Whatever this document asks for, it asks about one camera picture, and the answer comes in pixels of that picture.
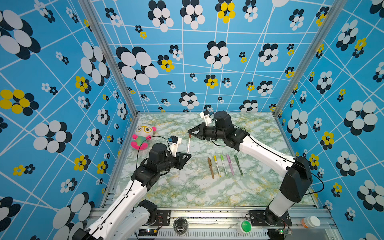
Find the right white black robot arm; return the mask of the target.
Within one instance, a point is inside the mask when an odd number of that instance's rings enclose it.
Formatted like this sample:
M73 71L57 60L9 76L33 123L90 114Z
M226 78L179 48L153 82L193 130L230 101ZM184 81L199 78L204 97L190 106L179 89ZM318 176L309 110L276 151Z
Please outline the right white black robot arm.
M223 140L226 147L249 155L270 167L283 178L278 194L267 206L264 216L274 225L295 204L306 195L313 183L308 161L304 157L283 154L258 141L249 132L235 126L231 116L225 111L200 113L203 122L189 129L188 134L205 140Z

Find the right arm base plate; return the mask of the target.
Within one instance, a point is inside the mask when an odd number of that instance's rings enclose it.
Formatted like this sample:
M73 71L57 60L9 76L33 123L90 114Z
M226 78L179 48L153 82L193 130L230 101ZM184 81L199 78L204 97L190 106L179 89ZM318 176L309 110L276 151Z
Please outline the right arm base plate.
M246 220L251 222L253 227L291 227L292 220L288 212L281 217L272 213L265 213L265 210L250 210L246 214Z

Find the white pen brown tip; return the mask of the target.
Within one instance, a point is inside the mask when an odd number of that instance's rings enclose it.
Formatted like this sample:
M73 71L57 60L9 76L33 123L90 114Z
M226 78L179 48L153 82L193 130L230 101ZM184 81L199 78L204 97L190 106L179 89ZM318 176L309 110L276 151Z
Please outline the white pen brown tip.
M188 145L187 145L187 154L190 153L191 138L192 137L189 137L189 141L188 141Z

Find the white pen yellow tip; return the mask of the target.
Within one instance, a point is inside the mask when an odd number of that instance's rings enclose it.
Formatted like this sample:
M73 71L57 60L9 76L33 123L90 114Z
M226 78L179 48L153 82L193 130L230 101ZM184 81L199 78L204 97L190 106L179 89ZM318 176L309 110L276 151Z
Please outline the white pen yellow tip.
M218 175L219 177L221 177L221 171L220 171L220 168L219 168L219 164L218 164L218 160L217 160L217 157L214 155L214 161L215 161L215 164L216 164L216 168L217 168L217 171L218 171Z

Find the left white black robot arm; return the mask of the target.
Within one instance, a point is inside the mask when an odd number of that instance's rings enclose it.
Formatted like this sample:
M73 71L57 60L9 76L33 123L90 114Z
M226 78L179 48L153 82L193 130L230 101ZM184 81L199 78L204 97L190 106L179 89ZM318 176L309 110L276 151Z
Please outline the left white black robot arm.
M149 157L131 176L117 200L86 230L78 229L73 240L126 240L136 230L156 220L157 205L143 200L162 172L181 170L192 155L180 153L177 147L154 144Z

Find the pink gel pen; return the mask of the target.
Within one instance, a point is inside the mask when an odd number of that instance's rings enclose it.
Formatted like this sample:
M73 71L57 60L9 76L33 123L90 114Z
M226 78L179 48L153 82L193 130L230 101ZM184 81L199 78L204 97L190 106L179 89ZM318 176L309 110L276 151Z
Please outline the pink gel pen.
M230 170L231 170L231 174L234 176L234 175L235 175L235 172L234 172L234 169L233 169L233 165L232 165L232 161L231 161L231 157L230 157L230 155L227 155L227 160L228 160L228 163L229 163L229 167L230 167Z

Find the green gel pen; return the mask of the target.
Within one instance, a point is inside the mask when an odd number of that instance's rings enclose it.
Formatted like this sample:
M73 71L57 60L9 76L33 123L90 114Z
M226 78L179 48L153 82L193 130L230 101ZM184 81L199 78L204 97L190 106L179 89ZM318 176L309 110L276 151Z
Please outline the green gel pen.
M238 158L237 155L234 155L234 157L235 157L235 161L236 161L236 163L237 163L237 166L238 166L238 168L239 168L240 174L241 174L241 176L243 176L244 173L243 173L243 171L242 171L242 168L241 168L241 165L240 165L239 158Z

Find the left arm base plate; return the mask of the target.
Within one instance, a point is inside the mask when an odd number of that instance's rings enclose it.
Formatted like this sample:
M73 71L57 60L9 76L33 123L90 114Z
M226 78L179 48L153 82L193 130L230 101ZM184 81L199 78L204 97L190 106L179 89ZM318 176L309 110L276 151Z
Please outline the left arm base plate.
M155 213L150 214L149 220L145 226L169 226L171 220L171 210L157 210Z

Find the brown gel pen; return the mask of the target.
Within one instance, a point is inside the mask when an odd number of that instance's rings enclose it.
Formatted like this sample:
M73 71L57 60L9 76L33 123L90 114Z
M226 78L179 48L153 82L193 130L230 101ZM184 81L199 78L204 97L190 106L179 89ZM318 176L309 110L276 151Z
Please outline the brown gel pen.
M207 159L208 159L208 164L209 164L209 169L210 169L210 173L211 173L212 179L215 179L215 174L214 174L213 166L212 166L212 160L209 157Z

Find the white pen green tip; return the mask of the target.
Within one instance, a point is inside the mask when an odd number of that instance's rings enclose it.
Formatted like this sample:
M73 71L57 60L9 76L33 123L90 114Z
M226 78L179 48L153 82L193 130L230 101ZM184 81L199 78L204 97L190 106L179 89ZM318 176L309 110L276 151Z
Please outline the white pen green tip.
M225 162L224 162L224 156L220 155L220 157L221 157L221 162L222 162L222 165L223 165L223 168L224 168L225 175L228 176L228 171L227 171L227 168L226 168L226 165L225 165Z

